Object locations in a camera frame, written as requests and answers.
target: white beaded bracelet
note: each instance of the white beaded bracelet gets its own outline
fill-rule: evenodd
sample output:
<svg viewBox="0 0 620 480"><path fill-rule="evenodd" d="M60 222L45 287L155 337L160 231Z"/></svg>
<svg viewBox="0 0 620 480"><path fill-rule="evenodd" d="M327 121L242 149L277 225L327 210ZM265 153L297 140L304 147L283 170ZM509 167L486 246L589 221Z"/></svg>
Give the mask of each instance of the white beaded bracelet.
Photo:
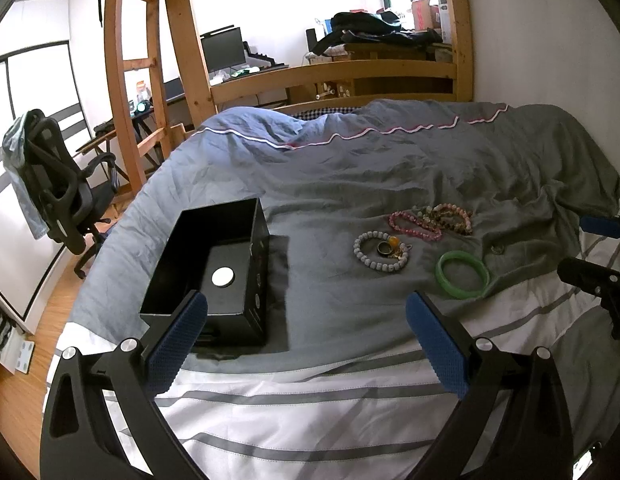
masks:
<svg viewBox="0 0 620 480"><path fill-rule="evenodd" d="M408 252L410 251L411 246L407 246L404 243L399 245L399 261L395 264L381 264L378 262L373 262L361 250L361 242L364 240L379 238L379 240L387 241L390 237L391 235L381 231L368 231L367 233L363 233L356 240L354 240L354 255L358 260L361 260L366 267L370 267L370 269L380 270L381 272L396 272L397 270L401 270L405 267L405 264L408 263Z"/></svg>

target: cardboard box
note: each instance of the cardboard box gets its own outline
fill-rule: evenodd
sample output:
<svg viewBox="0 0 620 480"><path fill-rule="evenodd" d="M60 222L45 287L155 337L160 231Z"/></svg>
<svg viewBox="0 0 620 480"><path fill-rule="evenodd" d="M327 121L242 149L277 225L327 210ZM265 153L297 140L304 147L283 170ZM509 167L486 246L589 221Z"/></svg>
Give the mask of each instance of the cardboard box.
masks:
<svg viewBox="0 0 620 480"><path fill-rule="evenodd" d="M431 6L430 0L414 0L412 2L412 16L414 30L440 28L439 6Z"/></svg>

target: black box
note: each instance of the black box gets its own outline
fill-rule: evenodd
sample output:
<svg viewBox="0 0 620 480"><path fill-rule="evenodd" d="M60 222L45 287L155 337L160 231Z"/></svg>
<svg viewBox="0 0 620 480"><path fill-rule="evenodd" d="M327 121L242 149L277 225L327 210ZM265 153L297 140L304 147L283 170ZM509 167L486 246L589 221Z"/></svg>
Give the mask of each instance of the black box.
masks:
<svg viewBox="0 0 620 480"><path fill-rule="evenodd" d="M145 293L147 324L169 316L190 290L207 298L208 316L195 347L265 343L269 232L258 198L181 212ZM219 267L234 281L212 283Z"/></svg>

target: pink piping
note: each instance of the pink piping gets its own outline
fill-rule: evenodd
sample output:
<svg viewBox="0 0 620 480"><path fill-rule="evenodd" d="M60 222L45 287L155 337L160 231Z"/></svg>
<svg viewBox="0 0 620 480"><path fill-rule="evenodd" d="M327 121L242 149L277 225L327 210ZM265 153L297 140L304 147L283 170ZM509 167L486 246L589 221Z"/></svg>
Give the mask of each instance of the pink piping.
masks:
<svg viewBox="0 0 620 480"><path fill-rule="evenodd" d="M468 124L476 124L476 123L491 123L492 121L494 121L497 116L501 113L501 112L506 112L508 111L509 106L506 105L505 108L499 108L496 112L494 112L494 115L490 118L490 119L475 119L473 121L467 121ZM415 126L413 129L411 130L407 130L406 128L402 127L402 126L396 126L395 128L392 128L386 132L379 132L382 135L389 135L389 134L393 134L396 131L401 131L401 132L405 132L407 134L414 134L420 130L429 130L431 128L438 128L439 130L445 130L447 128L454 128L458 122L460 120L459 116L455 116L454 121L452 121L451 124L441 124L440 126L435 126L434 124L420 124L418 126ZM271 140L267 140L267 139L261 139L260 137L250 137L247 136L245 134L242 134L241 132L238 132L237 130L214 130L210 127L205 127L203 128L203 130L201 130L202 132L204 131L210 131L212 133L215 134L234 134L236 136L239 136L243 139L246 140L253 140L254 142L265 142L265 144L268 144L269 146L272 146L273 148L279 149L279 150L298 150L300 148L306 148L308 146L323 146L325 144L330 144L333 139L335 139L336 137L340 137L343 140L352 140L352 139L358 139L359 137L363 137L365 134L370 133L370 132L376 132L377 130L375 130L374 128L366 128L365 130L363 130L362 132L359 132L355 135L349 136L349 137L344 137L341 134L332 134L330 136L330 139L328 140L322 140L321 142L309 142L308 144L301 144L299 146L295 146L294 144L291 143L286 143L286 144L276 144L275 142L272 142Z"/></svg>

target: speaker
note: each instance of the speaker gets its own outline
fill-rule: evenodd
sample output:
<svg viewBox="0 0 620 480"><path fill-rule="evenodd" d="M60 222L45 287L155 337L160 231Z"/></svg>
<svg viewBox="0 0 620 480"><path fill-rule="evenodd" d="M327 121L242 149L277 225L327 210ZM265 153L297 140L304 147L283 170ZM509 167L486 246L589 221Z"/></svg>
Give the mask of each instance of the speaker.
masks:
<svg viewBox="0 0 620 480"><path fill-rule="evenodd" d="M308 28L305 31L305 37L308 40L308 52L311 52L312 49L318 43L317 40L316 40L316 30L314 30L313 28Z"/></svg>

